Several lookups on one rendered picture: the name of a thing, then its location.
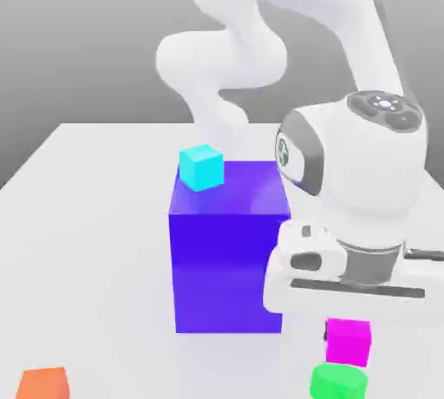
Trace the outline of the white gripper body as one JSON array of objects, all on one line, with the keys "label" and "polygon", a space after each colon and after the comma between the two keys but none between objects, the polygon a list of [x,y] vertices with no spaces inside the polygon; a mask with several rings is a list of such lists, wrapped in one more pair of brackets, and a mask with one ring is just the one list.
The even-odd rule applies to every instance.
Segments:
[{"label": "white gripper body", "polygon": [[297,279],[274,249],[264,283],[270,312],[370,322],[444,323],[444,261],[401,259],[390,283],[353,291],[331,279]]}]

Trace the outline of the small magenta cube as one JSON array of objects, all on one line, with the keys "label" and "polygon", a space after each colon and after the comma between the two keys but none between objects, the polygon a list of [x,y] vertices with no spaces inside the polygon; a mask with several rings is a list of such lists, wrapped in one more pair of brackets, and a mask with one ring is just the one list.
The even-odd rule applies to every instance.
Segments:
[{"label": "small magenta cube", "polygon": [[329,317],[326,321],[326,361],[365,368],[372,344],[370,322]]}]

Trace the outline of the small green cube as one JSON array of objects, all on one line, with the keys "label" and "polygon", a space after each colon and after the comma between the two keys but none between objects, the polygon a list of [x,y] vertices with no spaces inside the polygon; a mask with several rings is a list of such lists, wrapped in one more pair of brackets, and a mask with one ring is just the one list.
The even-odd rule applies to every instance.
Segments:
[{"label": "small green cube", "polygon": [[312,371],[312,399],[365,399],[367,375],[352,365],[321,363]]}]

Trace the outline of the small cyan cube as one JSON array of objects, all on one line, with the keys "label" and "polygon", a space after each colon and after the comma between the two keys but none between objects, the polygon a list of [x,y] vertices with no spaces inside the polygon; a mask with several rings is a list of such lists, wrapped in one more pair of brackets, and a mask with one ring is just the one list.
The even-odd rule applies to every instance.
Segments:
[{"label": "small cyan cube", "polygon": [[224,156],[209,145],[179,152],[180,180],[194,192],[220,186],[225,180]]}]

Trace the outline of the small orange cube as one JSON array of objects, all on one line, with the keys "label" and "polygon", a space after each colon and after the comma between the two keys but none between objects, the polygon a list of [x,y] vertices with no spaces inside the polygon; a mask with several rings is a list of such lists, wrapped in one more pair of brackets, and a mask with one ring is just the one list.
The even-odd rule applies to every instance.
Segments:
[{"label": "small orange cube", "polygon": [[16,399],[69,399],[69,382],[64,367],[25,370]]}]

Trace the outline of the large blue box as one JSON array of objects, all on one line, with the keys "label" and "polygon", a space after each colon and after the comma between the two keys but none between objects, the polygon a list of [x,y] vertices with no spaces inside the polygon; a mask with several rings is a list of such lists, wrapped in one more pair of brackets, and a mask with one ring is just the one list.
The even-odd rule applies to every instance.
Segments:
[{"label": "large blue box", "polygon": [[281,331],[281,315],[263,306],[263,289],[289,217],[273,161],[227,161],[224,184],[199,193],[174,182],[168,221],[177,332]]}]

